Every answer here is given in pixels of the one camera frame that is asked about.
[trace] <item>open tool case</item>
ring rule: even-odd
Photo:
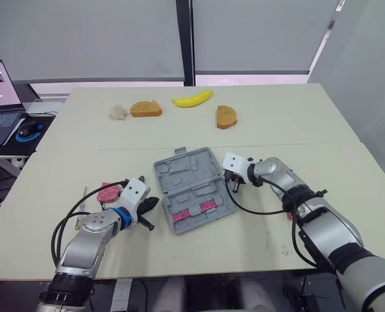
[[[163,205],[175,234],[195,229],[238,209],[225,190],[214,155],[209,148],[186,152],[155,163],[156,175],[165,194]]]

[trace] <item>black mouse pad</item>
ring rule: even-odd
[[[38,130],[27,138],[20,138],[18,130],[16,130],[5,145],[0,145],[0,155],[30,156],[35,151],[39,141],[41,141],[54,118],[53,116],[26,117],[21,125],[28,122],[36,122]]]

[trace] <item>white table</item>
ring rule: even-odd
[[[63,104],[64,104],[63,102],[44,102],[43,101],[43,102],[24,103],[23,106],[25,107],[25,111],[28,114],[38,114],[42,112],[54,112],[52,114],[56,114],[55,112],[59,112]],[[23,120],[24,118],[18,121],[18,124],[12,130],[10,136],[16,132],[16,130],[18,129],[18,127],[20,126]],[[27,156],[23,156],[23,155],[0,155],[0,166],[5,170],[7,170],[10,174],[17,177],[20,173],[20,170],[18,170],[15,166],[13,166],[12,163],[7,159],[18,158],[18,157],[27,158]]]
[[[319,84],[217,86],[207,102],[192,109],[171,98],[192,96],[203,87],[74,89],[62,113],[38,144],[42,153],[122,148],[198,148],[281,144],[353,143],[354,131]],[[163,115],[110,120],[114,105],[127,110],[155,99]],[[216,127],[218,105],[236,110],[238,123]]]
[[[313,190],[326,188],[326,199],[358,228],[366,247],[385,257],[385,175],[361,143],[212,151],[219,163],[226,151],[255,159],[281,158]],[[103,181],[143,174],[150,196],[161,198],[152,165],[172,155],[172,149],[34,153],[0,209],[0,279],[51,279],[52,230],[82,197],[84,186],[92,190]],[[240,195],[248,208],[281,207],[267,186],[241,187]],[[99,208],[95,198],[88,201],[89,211]],[[108,245],[98,278],[308,268],[292,248],[291,222],[285,214],[253,216],[239,211],[182,235],[172,234],[160,204],[146,217],[155,230],[138,226],[121,232]],[[76,233],[74,225],[73,220],[64,232],[63,249]]]

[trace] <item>blue ring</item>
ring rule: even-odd
[[[118,208],[107,208],[105,210],[113,210],[114,212],[116,212],[119,216],[121,216],[121,218],[123,219],[124,221],[124,225],[125,225],[125,228],[127,228],[131,223],[132,223],[132,217],[129,215],[126,215],[124,213],[124,211],[118,209]]]
[[[40,135],[41,135],[41,132],[37,132],[37,133],[34,133],[33,135],[28,136],[26,138],[20,138],[19,135],[16,133],[15,139],[18,142],[28,142],[28,141],[32,141],[33,139],[37,138]]]

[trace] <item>toast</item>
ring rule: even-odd
[[[229,106],[220,105],[217,107],[217,127],[227,129],[237,123],[236,111]]]
[[[162,109],[159,104],[152,100],[137,102],[130,108],[130,113],[133,117],[153,117],[162,115]]]

